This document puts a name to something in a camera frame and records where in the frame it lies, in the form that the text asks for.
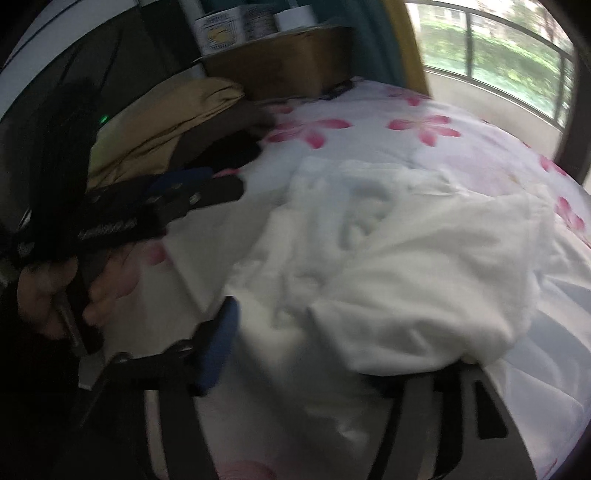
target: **window bar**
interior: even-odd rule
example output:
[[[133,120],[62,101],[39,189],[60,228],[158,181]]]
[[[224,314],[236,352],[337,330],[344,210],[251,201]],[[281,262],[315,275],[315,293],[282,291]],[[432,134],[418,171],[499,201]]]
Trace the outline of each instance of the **window bar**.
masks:
[[[558,95],[556,95],[556,106],[554,108],[554,121],[558,122],[560,111],[562,110],[562,102],[564,99],[564,82],[566,81],[566,58],[560,55],[560,79],[558,80]]]
[[[472,14],[466,12],[466,76],[472,78],[472,61],[474,59],[474,39],[472,37]]]

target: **black garment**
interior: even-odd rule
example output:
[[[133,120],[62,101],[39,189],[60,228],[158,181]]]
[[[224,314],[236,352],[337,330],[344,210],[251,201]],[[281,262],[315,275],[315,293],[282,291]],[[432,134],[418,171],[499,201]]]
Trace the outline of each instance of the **black garment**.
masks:
[[[0,478],[49,477],[77,392],[67,340],[35,333],[18,316],[17,285],[0,299]]]

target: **hand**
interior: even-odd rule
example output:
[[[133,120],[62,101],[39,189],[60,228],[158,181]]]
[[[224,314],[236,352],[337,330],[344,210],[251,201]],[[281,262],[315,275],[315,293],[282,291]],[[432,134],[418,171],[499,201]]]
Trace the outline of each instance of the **hand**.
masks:
[[[137,284],[135,269],[132,268],[130,273],[126,265],[132,248],[132,245],[127,245],[114,250],[102,273],[90,285],[90,304],[83,312],[88,325],[104,326],[111,317],[116,299],[130,293]],[[60,314],[53,307],[53,296],[67,287],[77,269],[77,259],[72,258],[61,264],[45,263],[34,268],[27,267],[18,279],[19,315],[32,324],[38,333],[50,339],[58,340],[66,335]]]

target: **metal railing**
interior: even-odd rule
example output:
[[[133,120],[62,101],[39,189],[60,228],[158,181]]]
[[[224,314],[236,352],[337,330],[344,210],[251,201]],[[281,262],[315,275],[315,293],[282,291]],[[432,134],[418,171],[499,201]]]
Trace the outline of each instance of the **metal railing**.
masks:
[[[554,127],[558,128],[560,131],[563,131],[564,128],[560,125],[558,119],[560,118],[560,114],[562,113],[563,109],[563,101],[564,101],[564,92],[565,92],[565,81],[566,81],[566,62],[567,60],[570,62],[574,62],[573,56],[564,51],[562,48],[558,47],[551,41],[547,40],[546,38],[538,35],[537,33],[522,27],[519,24],[516,24],[510,20],[506,20],[502,17],[497,17],[496,15],[490,14],[488,12],[483,12],[481,10],[475,10],[473,8],[463,7],[461,5],[455,4],[448,4],[446,2],[439,2],[436,0],[405,0],[408,4],[420,4],[420,5],[431,5],[433,7],[441,7],[449,10],[457,10],[460,12],[464,12],[466,16],[466,75],[462,75],[461,73],[451,72],[450,70],[439,69],[436,67],[426,66],[425,70],[428,72],[434,73],[441,73],[445,74],[450,77],[455,77],[465,82],[471,83],[473,85],[479,86],[486,90],[489,90],[493,93],[496,93],[499,96],[505,97],[512,102],[517,103],[518,105],[522,106],[523,108],[529,110],[530,112],[538,115],[539,117],[546,120],[548,123],[552,124]],[[473,77],[473,62],[474,62],[474,35],[473,35],[473,17],[482,17],[488,20],[492,20],[494,22],[500,23],[506,27],[512,28],[513,30],[517,30],[528,37],[531,37],[538,42],[544,44],[546,47],[551,48],[559,55],[559,77],[558,77],[558,91],[556,94],[556,101],[554,104],[554,115],[552,117],[548,116],[546,113],[538,110],[531,104],[524,102],[523,100],[511,95],[510,93],[501,90],[497,87],[489,85],[488,83],[481,82]]]

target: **crumpled white fabric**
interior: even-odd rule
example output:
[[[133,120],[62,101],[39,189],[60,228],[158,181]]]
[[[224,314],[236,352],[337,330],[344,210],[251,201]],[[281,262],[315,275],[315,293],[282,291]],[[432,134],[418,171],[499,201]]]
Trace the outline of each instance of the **crumpled white fabric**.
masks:
[[[328,456],[367,468],[388,404],[358,372],[499,358],[529,327],[553,219],[543,192],[494,199],[440,173],[309,158],[226,286],[240,358]]]

